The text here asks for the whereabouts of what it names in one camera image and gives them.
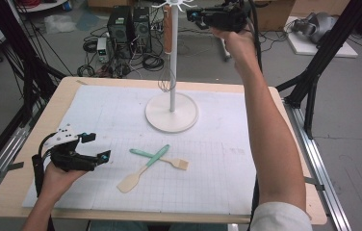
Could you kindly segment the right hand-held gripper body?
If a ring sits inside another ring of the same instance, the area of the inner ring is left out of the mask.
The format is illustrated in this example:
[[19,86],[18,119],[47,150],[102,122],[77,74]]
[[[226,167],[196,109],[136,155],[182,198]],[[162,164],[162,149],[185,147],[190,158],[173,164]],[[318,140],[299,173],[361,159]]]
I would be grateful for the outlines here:
[[238,33],[247,25],[247,14],[240,3],[205,8],[201,17],[206,25],[222,31]]

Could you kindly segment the green handle beige spatula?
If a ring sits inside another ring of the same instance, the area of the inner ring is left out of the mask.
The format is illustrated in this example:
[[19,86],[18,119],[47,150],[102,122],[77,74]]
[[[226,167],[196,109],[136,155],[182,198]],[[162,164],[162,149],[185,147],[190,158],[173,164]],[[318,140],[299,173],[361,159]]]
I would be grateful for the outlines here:
[[162,147],[153,157],[137,172],[127,175],[116,187],[122,193],[128,193],[139,183],[141,175],[155,162],[157,162],[162,156],[164,156],[169,150],[169,145]]

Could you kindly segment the green handle beige brush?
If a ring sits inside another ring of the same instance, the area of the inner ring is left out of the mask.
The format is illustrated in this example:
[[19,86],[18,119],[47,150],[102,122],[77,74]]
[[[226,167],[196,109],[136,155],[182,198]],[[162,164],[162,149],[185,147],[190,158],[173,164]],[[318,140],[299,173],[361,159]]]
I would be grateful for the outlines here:
[[[133,153],[133,154],[141,155],[141,156],[148,157],[148,158],[153,157],[152,154],[149,154],[149,153],[147,153],[145,151],[141,151],[139,149],[131,148],[130,152]],[[169,158],[166,158],[166,157],[161,157],[160,160],[163,161],[163,162],[166,162],[166,163],[170,163],[173,167],[183,169],[183,170],[187,170],[188,165],[189,165],[188,161],[185,161],[185,160],[182,160],[182,159],[179,159],[179,158],[169,159]]]

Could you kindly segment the white utensil stand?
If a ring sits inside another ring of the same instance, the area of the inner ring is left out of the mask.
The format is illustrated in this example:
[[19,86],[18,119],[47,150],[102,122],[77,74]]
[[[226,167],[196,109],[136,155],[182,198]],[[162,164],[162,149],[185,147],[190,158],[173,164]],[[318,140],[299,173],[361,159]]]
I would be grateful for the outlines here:
[[172,52],[170,68],[174,74],[175,87],[169,92],[163,92],[152,97],[145,106],[145,117],[154,128],[166,133],[180,133],[192,128],[199,116],[196,103],[188,95],[176,92],[178,14],[183,11],[182,6],[189,8],[191,2],[193,0],[165,0],[160,5],[160,8],[163,8],[165,4],[171,6]]

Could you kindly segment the person's right hand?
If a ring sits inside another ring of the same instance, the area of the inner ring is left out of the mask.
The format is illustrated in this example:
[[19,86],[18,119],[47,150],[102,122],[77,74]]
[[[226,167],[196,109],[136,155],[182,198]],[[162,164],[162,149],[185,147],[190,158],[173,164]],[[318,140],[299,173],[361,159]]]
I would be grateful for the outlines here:
[[215,37],[224,40],[225,48],[235,61],[235,66],[241,75],[253,76],[260,72],[253,35],[248,27],[239,33],[222,31],[214,27],[211,27],[210,31]]

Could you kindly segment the white grid mat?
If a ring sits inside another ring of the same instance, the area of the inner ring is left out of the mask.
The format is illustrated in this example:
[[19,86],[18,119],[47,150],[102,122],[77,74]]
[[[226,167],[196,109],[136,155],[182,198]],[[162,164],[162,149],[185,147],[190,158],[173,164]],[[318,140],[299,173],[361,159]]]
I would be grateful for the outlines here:
[[[82,86],[61,124],[74,131],[95,133],[94,141],[77,147],[83,155],[110,150],[108,163],[77,180],[58,202],[62,209],[247,215],[255,177],[246,125],[245,100],[240,93],[188,91],[198,106],[197,123],[170,134],[153,128],[145,105],[155,89]],[[160,159],[140,177],[130,192],[116,186],[151,158],[131,148],[189,162],[188,169]]]

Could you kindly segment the white table leg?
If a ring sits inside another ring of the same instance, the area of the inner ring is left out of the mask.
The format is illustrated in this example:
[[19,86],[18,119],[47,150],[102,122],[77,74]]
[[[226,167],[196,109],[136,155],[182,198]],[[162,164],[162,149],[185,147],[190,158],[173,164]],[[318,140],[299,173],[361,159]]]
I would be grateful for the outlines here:
[[222,47],[222,51],[224,53],[224,60],[227,62],[231,59],[231,55],[230,53],[228,52],[227,48],[226,48],[226,45],[225,45],[225,41],[223,38],[220,38],[220,44],[221,44],[221,47]]

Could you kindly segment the large cardboard box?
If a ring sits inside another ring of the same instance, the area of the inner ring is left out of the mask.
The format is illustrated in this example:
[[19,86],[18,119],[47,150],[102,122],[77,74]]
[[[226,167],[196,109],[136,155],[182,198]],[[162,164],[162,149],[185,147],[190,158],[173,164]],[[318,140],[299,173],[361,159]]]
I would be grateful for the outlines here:
[[296,0],[254,0],[260,31],[282,31]]

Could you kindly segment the white power supply unit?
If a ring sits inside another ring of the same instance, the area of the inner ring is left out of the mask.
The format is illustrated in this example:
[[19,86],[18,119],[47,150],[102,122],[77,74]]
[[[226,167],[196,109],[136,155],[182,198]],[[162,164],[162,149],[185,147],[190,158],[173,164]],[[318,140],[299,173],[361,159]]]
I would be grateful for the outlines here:
[[106,38],[99,38],[97,40],[96,51],[98,54],[98,60],[105,64],[109,61],[108,46]]

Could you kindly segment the grey headset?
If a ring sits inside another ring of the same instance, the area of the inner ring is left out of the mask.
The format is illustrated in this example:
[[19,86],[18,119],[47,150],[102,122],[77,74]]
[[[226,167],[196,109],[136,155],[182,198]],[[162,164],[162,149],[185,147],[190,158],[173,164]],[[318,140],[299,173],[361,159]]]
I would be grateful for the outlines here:
[[302,33],[317,44],[334,27],[336,22],[337,19],[328,13],[310,13],[305,18],[296,19],[292,31]]

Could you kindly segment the white floor board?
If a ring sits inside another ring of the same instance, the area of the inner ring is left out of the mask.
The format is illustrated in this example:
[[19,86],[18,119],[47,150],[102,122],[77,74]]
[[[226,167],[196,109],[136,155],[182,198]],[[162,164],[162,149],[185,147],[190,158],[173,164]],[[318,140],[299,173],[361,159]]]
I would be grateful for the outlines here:
[[358,54],[347,44],[346,34],[342,33],[343,27],[336,22],[334,27],[325,34],[325,37],[319,43],[313,43],[309,38],[300,32],[293,32],[294,21],[300,17],[290,16],[287,21],[286,31],[288,40],[297,55],[323,56],[330,58],[357,58]]

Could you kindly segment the clear plastic bag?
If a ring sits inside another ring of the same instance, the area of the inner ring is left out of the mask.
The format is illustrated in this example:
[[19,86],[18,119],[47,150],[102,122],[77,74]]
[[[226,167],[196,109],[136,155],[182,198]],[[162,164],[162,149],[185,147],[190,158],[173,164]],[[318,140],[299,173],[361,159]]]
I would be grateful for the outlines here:
[[76,24],[68,15],[50,15],[44,18],[47,34],[69,33],[76,29]]

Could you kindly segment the white sleeve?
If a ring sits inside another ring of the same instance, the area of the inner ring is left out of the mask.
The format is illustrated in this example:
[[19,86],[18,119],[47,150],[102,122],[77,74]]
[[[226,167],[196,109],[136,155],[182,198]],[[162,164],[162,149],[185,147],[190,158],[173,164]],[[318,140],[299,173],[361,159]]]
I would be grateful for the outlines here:
[[299,207],[285,202],[259,205],[249,228],[250,231],[313,231],[307,214]]

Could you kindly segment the grey metal bracket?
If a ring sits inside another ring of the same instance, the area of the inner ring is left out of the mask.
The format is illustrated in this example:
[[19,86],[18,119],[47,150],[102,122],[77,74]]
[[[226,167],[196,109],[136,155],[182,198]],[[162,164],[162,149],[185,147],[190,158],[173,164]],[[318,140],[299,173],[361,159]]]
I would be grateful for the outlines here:
[[24,162],[13,163],[11,165],[8,165],[3,170],[0,171],[0,178],[4,178],[9,171],[23,168],[23,167],[24,167]]
[[317,191],[325,191],[325,186],[323,184],[320,184],[319,181],[314,178],[304,176],[304,181],[307,184],[314,185]]

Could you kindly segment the black metal frame stand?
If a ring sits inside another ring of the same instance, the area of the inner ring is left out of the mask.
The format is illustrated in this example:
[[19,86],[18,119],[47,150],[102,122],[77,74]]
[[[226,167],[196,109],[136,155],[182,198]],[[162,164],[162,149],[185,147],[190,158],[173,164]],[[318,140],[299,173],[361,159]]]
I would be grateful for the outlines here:
[[8,60],[15,77],[23,81],[23,105],[0,135],[0,150],[19,125],[26,125],[34,116],[33,107],[40,99],[49,100],[55,92],[56,80],[62,80],[66,74],[49,65],[35,51],[22,27],[17,22],[7,0],[0,0],[0,31],[10,45],[16,61],[7,54],[7,47],[0,43],[0,49]]
[[310,140],[313,140],[312,123],[318,82],[325,69],[361,20],[362,0],[349,0],[310,64],[297,77],[276,87],[278,91],[293,87],[291,93],[284,98],[284,102],[294,109],[299,109],[302,100],[307,98],[302,129]]

